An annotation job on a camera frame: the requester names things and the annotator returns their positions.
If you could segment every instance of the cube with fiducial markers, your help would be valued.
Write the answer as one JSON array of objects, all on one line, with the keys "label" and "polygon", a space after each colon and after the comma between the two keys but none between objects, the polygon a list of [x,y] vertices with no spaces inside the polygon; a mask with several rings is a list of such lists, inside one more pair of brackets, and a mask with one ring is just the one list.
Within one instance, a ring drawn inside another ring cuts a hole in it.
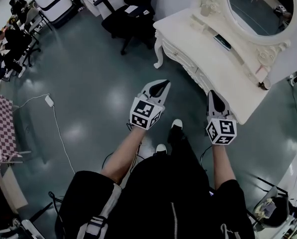
[{"label": "cube with fiducial markers", "polygon": [[229,145],[237,136],[237,123],[229,119],[211,119],[206,131],[212,144]]},{"label": "cube with fiducial markers", "polygon": [[163,107],[135,98],[130,110],[130,122],[143,129],[150,129],[159,120]]}]

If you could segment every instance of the white cable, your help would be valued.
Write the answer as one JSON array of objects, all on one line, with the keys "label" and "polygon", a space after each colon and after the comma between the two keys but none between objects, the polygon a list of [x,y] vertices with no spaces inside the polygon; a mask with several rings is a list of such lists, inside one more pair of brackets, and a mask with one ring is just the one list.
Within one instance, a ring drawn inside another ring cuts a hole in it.
[{"label": "white cable", "polygon": [[25,106],[29,101],[31,101],[32,99],[37,99],[37,98],[45,97],[45,96],[48,96],[48,95],[50,95],[50,94],[44,94],[44,95],[41,95],[41,96],[39,96],[39,97],[30,98],[27,102],[25,102],[22,106],[20,106],[20,107],[18,107],[17,109],[15,109],[12,113],[14,113],[16,110],[18,110],[18,109],[24,107],[24,106]]},{"label": "white cable", "polygon": [[74,171],[73,166],[72,166],[72,164],[71,164],[71,160],[70,160],[70,158],[69,158],[69,155],[67,154],[67,151],[66,151],[65,146],[64,146],[64,142],[63,142],[62,137],[61,137],[61,133],[60,133],[59,125],[58,125],[58,122],[57,122],[57,117],[56,117],[56,115],[55,115],[55,108],[54,108],[54,106],[53,106],[53,112],[54,112],[55,123],[56,123],[56,125],[57,125],[58,131],[59,131],[59,136],[60,136],[60,139],[61,139],[61,141],[62,141],[63,148],[64,148],[64,152],[65,152],[66,156],[68,157],[68,160],[69,160],[69,163],[70,163],[70,167],[72,168],[72,171],[73,171],[74,174],[75,174],[75,171]]}]

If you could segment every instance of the curved table leg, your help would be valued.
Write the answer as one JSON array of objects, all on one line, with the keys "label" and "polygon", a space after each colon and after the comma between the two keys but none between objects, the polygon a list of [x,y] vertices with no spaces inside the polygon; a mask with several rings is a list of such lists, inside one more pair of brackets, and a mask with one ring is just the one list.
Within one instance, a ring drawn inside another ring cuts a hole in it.
[{"label": "curved table leg", "polygon": [[155,42],[155,52],[156,52],[156,56],[158,58],[158,62],[154,64],[154,67],[156,69],[160,68],[163,64],[163,46],[162,46],[162,39],[158,38],[156,39]]}]

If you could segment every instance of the pink checkered cloth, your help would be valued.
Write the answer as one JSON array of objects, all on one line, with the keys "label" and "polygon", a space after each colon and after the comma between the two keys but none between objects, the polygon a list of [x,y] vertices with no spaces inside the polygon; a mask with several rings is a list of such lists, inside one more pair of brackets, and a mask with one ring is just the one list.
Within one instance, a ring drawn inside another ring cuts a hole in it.
[{"label": "pink checkered cloth", "polygon": [[15,149],[12,101],[0,95],[0,165],[10,157],[22,157]]}]

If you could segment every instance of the paper on chair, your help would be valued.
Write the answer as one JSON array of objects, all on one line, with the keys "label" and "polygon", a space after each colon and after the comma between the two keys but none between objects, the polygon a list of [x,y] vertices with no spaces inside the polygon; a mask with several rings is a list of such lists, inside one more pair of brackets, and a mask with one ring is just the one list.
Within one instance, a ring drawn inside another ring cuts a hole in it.
[{"label": "paper on chair", "polygon": [[127,12],[127,13],[131,13],[132,11],[134,11],[135,9],[137,9],[138,8],[138,6],[136,6],[136,5],[130,5],[126,10],[125,10],[125,12]]}]

